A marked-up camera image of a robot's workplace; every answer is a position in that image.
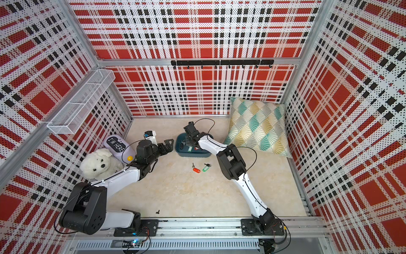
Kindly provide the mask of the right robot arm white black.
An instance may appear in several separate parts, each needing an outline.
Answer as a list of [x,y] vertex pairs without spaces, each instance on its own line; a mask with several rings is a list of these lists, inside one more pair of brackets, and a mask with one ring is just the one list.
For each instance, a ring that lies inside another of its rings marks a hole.
[[276,227],[284,229],[283,223],[269,207],[261,200],[253,187],[248,174],[246,163],[234,144],[225,145],[210,137],[208,133],[199,132],[193,122],[184,127],[186,144],[206,150],[215,155],[223,175],[232,181],[243,195],[254,226],[261,234],[269,234]]

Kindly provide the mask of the key with red tag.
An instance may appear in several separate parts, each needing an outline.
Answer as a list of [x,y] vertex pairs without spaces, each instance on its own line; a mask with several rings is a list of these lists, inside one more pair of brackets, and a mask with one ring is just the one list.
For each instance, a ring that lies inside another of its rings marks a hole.
[[192,170],[193,170],[194,172],[198,173],[198,174],[201,172],[200,169],[198,169],[197,167],[195,167],[194,164],[192,164]]

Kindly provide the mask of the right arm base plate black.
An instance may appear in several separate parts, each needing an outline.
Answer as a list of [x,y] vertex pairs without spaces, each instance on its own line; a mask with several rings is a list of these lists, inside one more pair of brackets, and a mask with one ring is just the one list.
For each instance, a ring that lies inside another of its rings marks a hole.
[[254,219],[241,219],[242,235],[244,236],[284,236],[285,229],[282,221],[273,220],[271,223],[260,223]]

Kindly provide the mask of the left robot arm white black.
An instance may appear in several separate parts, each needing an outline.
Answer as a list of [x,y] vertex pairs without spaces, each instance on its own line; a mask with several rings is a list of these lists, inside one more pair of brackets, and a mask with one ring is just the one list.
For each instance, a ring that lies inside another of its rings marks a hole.
[[153,172],[158,158],[173,151],[174,140],[153,144],[138,141],[136,157],[123,170],[94,183],[77,184],[54,223],[72,231],[93,235],[99,230],[118,229],[129,233],[142,231],[141,214],[130,210],[108,211],[107,201],[121,189],[144,179]]

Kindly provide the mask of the black key with green tag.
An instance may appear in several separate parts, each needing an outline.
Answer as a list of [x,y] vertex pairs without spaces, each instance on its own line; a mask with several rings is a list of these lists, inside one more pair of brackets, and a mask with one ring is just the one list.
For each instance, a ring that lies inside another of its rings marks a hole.
[[203,168],[203,172],[206,172],[210,167],[211,167],[211,164],[205,164],[205,167]]

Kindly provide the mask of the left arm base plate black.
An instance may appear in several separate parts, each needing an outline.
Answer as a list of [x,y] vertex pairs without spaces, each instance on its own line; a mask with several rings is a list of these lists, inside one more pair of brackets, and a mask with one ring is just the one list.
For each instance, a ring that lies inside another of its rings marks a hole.
[[159,220],[141,219],[128,228],[116,228],[114,237],[155,237]]

